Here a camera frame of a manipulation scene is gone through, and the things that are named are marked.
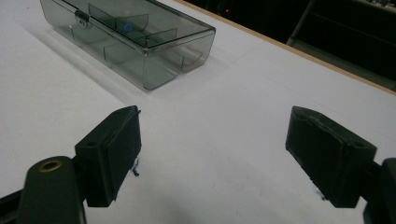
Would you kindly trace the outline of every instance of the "transparent plastic box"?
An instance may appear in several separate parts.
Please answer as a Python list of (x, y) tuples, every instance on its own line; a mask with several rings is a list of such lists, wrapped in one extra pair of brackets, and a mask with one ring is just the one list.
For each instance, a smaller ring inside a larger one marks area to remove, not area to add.
[(41, 0), (41, 6), (58, 33), (147, 90), (202, 65), (216, 33), (154, 0)]

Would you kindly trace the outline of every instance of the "plastic storage box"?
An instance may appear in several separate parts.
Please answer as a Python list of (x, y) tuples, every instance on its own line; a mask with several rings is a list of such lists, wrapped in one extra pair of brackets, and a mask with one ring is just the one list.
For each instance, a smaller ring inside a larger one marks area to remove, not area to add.
[(58, 33), (147, 90), (202, 65), (216, 33), (154, 0), (41, 0), (41, 6)]

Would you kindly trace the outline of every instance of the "white surface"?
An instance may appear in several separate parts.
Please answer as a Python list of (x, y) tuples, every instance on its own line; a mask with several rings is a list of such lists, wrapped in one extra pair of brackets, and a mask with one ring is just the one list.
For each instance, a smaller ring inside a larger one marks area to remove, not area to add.
[(0, 197), (34, 163), (74, 156), (110, 112), (141, 110), (139, 172), (89, 223), (362, 223), (323, 202), (284, 148), (290, 110), (317, 110), (396, 157), (396, 98), (171, 0), (218, 29), (202, 67), (141, 91), (54, 32), (39, 1), (0, 1)]

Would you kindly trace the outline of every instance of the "blue object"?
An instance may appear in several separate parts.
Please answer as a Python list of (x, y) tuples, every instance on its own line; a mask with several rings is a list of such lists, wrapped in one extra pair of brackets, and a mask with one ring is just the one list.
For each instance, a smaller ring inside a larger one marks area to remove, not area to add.
[(131, 23), (127, 22), (127, 23), (124, 24), (124, 31), (125, 31), (125, 34), (128, 35), (128, 34), (131, 33), (133, 30), (134, 30), (134, 27), (132, 26)]

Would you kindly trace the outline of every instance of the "black mechanical part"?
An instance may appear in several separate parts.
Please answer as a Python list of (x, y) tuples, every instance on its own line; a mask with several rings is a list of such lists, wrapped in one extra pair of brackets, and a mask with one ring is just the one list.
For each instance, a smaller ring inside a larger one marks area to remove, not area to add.
[(396, 159), (373, 161), (376, 148), (317, 111), (294, 106), (286, 150), (334, 207), (367, 201), (365, 224), (396, 224)]
[(70, 158), (48, 158), (29, 169), (17, 223), (86, 223)]
[(390, 223), (396, 223), (396, 159), (384, 160), (379, 175)]
[(32, 166), (24, 189), (0, 199), (0, 223), (86, 223), (83, 201), (108, 207), (141, 148), (137, 106), (114, 111), (76, 145), (76, 157)]
[(375, 146), (319, 112), (294, 106), (286, 149), (334, 207), (356, 207)]
[(0, 223), (11, 224), (17, 219), (18, 207), (20, 205), (22, 190), (8, 194), (0, 199)]
[(83, 173), (89, 207), (109, 207), (142, 146), (137, 106), (111, 113), (76, 144), (74, 161)]

